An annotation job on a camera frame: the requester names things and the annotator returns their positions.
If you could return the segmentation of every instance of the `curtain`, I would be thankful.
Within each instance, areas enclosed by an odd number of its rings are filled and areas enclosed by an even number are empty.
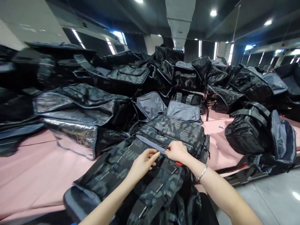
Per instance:
[[[257,67],[262,55],[262,53],[251,54],[247,66]]]
[[[242,63],[246,45],[234,45],[231,65],[237,66]]]
[[[277,63],[277,61],[278,61],[278,59],[279,59],[279,56],[274,57],[274,60],[273,60],[273,62],[272,62],[272,64],[271,64],[271,66],[270,66],[270,69],[272,69],[272,68],[275,67],[275,65],[276,65],[276,63]]]
[[[201,56],[208,56],[210,57],[210,59],[213,59],[214,50],[215,50],[214,42],[202,41]]]
[[[199,41],[186,40],[184,45],[184,62],[192,63],[199,58]]]
[[[128,48],[133,52],[148,54],[142,34],[124,33]]]
[[[97,55],[100,57],[111,55],[112,52],[110,51],[108,44],[106,41],[98,39],[93,36],[89,36],[84,33],[77,32],[82,43],[86,47],[86,49],[92,49],[97,52]]]
[[[171,49],[174,48],[174,42],[173,42],[172,38],[170,38],[170,37],[162,37],[162,39],[163,39],[163,44],[166,47],[171,48]]]
[[[116,50],[117,50],[118,53],[125,51],[125,48],[124,48],[123,45],[116,45],[115,44],[115,48],[116,48]]]
[[[241,64],[244,64],[244,65],[246,66],[246,65],[247,65],[247,62],[248,62],[248,59],[249,59],[249,55],[244,55]]]
[[[292,59],[294,58],[294,56],[286,56],[283,58],[280,66],[284,66],[284,65],[287,65],[287,64],[290,64]]]
[[[267,68],[269,67],[269,65],[272,61],[272,58],[274,56],[274,53],[275,53],[275,51],[264,53],[264,55],[262,57],[262,62],[259,65],[263,70],[267,70]]]

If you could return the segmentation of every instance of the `air duct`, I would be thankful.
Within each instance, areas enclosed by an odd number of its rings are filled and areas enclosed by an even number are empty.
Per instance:
[[[184,47],[195,11],[195,4],[196,0],[166,0],[167,19],[176,49],[183,49]]]

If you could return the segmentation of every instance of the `black bag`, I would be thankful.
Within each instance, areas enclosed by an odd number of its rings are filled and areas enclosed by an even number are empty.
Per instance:
[[[250,101],[264,103],[273,96],[273,91],[263,75],[253,67],[246,67],[243,64],[235,69],[230,85],[243,93]]]

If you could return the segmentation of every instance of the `zipper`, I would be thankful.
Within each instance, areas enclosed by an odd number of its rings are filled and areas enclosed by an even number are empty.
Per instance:
[[[161,136],[166,136],[166,137],[171,138],[171,139],[173,139],[173,140],[175,140],[175,141],[181,141],[182,143],[184,143],[184,144],[190,146],[190,147],[192,148],[192,150],[194,150],[194,147],[193,147],[192,145],[190,145],[189,143],[185,142],[185,141],[182,141],[182,140],[176,139],[176,138],[174,138],[174,137],[172,137],[172,136],[170,136],[170,135],[167,135],[167,134],[161,132],[160,130],[158,130],[158,129],[152,127],[152,126],[149,126],[149,125],[144,125],[144,126],[150,127],[150,128],[152,128],[153,130],[156,130],[156,132],[157,132],[159,135],[161,135]],[[139,131],[140,131],[141,133],[143,133],[143,134],[145,134],[145,135],[148,135],[148,134],[146,134],[145,132],[141,131],[140,129],[141,129],[141,128],[139,128]]]

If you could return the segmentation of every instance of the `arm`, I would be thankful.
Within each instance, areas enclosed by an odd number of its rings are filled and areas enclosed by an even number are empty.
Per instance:
[[[132,191],[138,181],[155,166],[154,162],[160,155],[155,149],[146,149],[133,162],[132,167],[123,182],[101,202],[80,225],[107,225],[116,214],[121,203]]]
[[[182,142],[174,141],[170,147],[171,150],[166,151],[168,158],[186,165],[195,177],[201,176],[206,165],[191,156]],[[216,205],[230,217],[233,225],[262,224],[239,193],[211,168],[207,168],[201,184]]]

